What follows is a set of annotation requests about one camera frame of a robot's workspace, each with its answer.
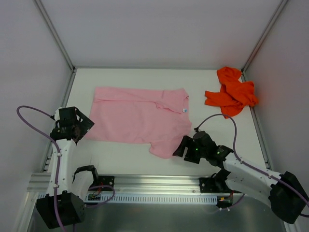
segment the orange cloth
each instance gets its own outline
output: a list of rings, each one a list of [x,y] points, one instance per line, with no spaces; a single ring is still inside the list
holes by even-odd
[[[241,83],[241,71],[238,69],[223,67],[217,71],[221,89],[219,93],[205,91],[207,97],[205,105],[220,106],[222,114],[229,116],[238,115],[242,109],[249,105],[258,104],[254,95],[254,83],[247,81]]]

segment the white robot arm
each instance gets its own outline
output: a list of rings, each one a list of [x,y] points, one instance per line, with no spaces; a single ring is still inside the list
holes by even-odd
[[[66,226],[84,220],[83,199],[89,187],[98,180],[98,173],[93,165],[77,169],[72,165],[77,143],[94,123],[76,107],[59,108],[53,119],[56,127],[50,137],[57,147],[53,144],[52,173],[46,196],[38,199],[36,204],[38,212],[50,229],[59,227],[59,221],[62,226]]]
[[[292,173],[280,174],[266,167],[257,167],[239,157],[235,150],[218,146],[205,131],[195,130],[193,138],[183,137],[173,155],[182,157],[187,147],[185,161],[198,164],[201,158],[205,158],[211,165],[221,168],[214,178],[204,183],[203,189],[215,192],[234,190],[247,194],[269,206],[275,215],[290,224],[302,215],[306,205],[309,206],[308,195]]]

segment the purple cable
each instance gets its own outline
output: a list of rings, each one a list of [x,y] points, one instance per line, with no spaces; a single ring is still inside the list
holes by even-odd
[[[238,205],[239,202],[241,202],[241,200],[242,200],[244,197],[245,197],[245,194],[243,194],[243,195],[238,199],[238,201],[236,201],[235,204],[231,205],[229,208],[232,208],[232,207]]]
[[[87,208],[95,208],[95,207],[98,207],[100,205],[106,204],[107,202],[109,202],[115,196],[115,189],[112,186],[109,186],[109,185],[93,186],[93,187],[89,188],[89,190],[98,189],[98,188],[110,188],[112,190],[112,196],[109,199],[107,199],[106,201],[100,202],[96,205],[86,205]]]
[[[56,147],[57,149],[57,153],[60,153],[60,147],[58,146],[58,144],[56,143],[56,141],[50,137],[49,135],[45,134],[43,131],[37,129],[36,127],[34,127],[33,125],[31,125],[30,123],[28,123],[20,114],[19,110],[21,108],[28,108],[28,109],[31,109],[31,110],[35,110],[35,111],[38,111],[42,114],[45,114],[46,116],[49,116],[51,118],[51,115],[49,115],[48,113],[42,111],[42,110],[39,110],[37,108],[34,108],[34,107],[31,107],[31,106],[27,106],[27,105],[21,105],[19,106],[17,109],[16,109],[16,112],[17,112],[17,115],[19,116],[19,118],[27,125],[29,126],[30,128],[32,128],[33,130],[35,130],[36,132],[40,133],[41,135],[45,136],[46,138],[48,138]],[[58,177],[59,177],[59,169],[60,169],[60,156],[58,156],[58,159],[57,159],[57,169],[56,169],[56,177],[55,177],[55,184],[58,184]],[[58,207],[57,207],[57,188],[55,188],[54,190],[54,209],[55,209],[55,215],[56,215],[56,218],[57,218],[57,222],[59,224],[59,226],[61,227],[61,229],[66,232],[66,229],[64,228],[62,222],[61,222],[61,219],[60,219],[60,215],[59,215],[59,212],[58,212]]]
[[[202,121],[196,129],[199,129],[199,127],[200,127],[201,125],[203,125],[204,122],[206,122],[208,119],[210,119],[210,118],[212,118],[212,117],[215,117],[215,116],[225,116],[225,117],[228,117],[229,119],[232,120],[232,122],[233,122],[233,124],[234,124],[235,133],[234,133],[234,140],[233,140],[233,150],[234,150],[234,155],[235,155],[235,157],[236,157],[241,163],[243,163],[244,165],[246,165],[247,167],[249,167],[249,168],[251,168],[251,169],[253,169],[253,170],[255,170],[255,171],[257,171],[257,172],[259,172],[259,173],[261,173],[261,174],[263,174],[263,175],[266,175],[266,176],[268,177],[268,173],[267,173],[267,172],[264,172],[264,171],[262,171],[262,170],[260,170],[260,169],[258,169],[258,168],[256,168],[256,167],[254,167],[254,166],[252,166],[252,165],[250,165],[250,164],[248,164],[248,163],[242,161],[241,158],[240,158],[240,156],[237,154],[237,152],[236,152],[237,126],[236,126],[235,120],[234,120],[232,117],[230,117],[229,115],[225,115],[225,114],[215,114],[215,115],[211,115],[211,116],[209,116],[208,118],[206,118],[204,121]],[[282,180],[280,180],[280,179],[274,177],[273,175],[269,176],[269,178],[272,178],[272,179],[278,181],[280,184],[282,184],[282,185],[286,186],[287,188],[289,188],[289,189],[290,189],[291,191],[293,191],[301,200],[303,200],[303,201],[306,203],[306,205],[309,207],[309,202],[308,202],[308,201],[306,200],[306,198],[305,198],[303,195],[301,195],[295,188],[293,188],[293,187],[290,186],[289,184],[285,183],[284,181],[282,181]],[[236,205],[237,203],[239,203],[240,200],[242,200],[242,198],[243,198],[243,197],[241,197],[234,205]],[[309,218],[309,215],[300,214],[300,216]]]

